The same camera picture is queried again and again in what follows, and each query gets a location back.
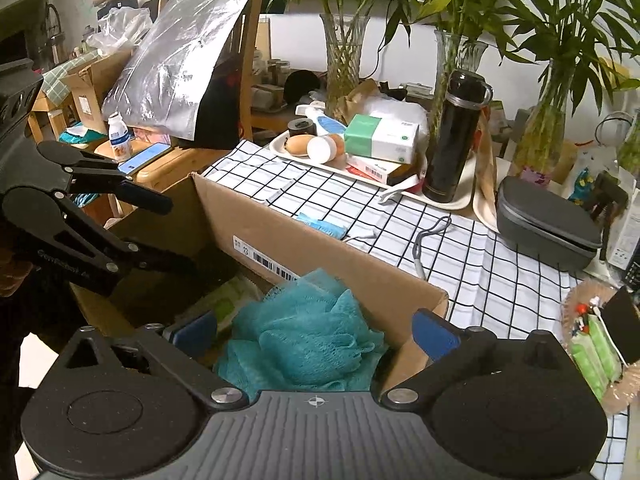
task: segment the white bottle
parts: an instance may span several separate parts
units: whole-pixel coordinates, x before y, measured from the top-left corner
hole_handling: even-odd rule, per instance
[[[315,101],[310,105],[298,105],[296,115],[306,115],[316,124],[318,136],[329,134],[343,134],[347,127],[340,121],[336,121],[324,114],[324,110],[315,106]]]
[[[119,112],[111,114],[109,119],[109,141],[113,148],[113,157],[118,162],[131,158],[131,139],[129,129]]]

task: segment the smartphone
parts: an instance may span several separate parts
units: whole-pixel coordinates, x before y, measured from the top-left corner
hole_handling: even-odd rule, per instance
[[[172,147],[168,144],[156,142],[155,144],[149,146],[143,152],[132,156],[129,160],[120,164],[118,166],[118,169],[126,175],[134,174],[137,171],[140,171],[145,166],[151,164],[160,156],[163,156],[166,152],[170,151],[171,148]]]

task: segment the black thermos bottle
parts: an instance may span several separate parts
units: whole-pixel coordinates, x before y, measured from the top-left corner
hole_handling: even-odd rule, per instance
[[[473,144],[480,110],[493,97],[493,89],[481,75],[467,70],[455,70],[451,75],[433,155],[428,154],[422,186],[427,198],[440,203],[453,200]]]

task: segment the metal screw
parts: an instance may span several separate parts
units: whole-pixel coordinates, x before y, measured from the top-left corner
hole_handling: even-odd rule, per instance
[[[394,404],[411,404],[418,400],[418,393],[409,388],[396,388],[386,394],[387,398]]]
[[[218,388],[211,393],[211,399],[218,404],[232,404],[242,399],[242,392],[237,388]]]

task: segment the gray zippered case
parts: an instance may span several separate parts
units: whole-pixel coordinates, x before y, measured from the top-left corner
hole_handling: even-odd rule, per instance
[[[505,240],[562,270],[585,268],[602,244],[600,229],[580,206],[514,176],[500,184],[496,213]]]

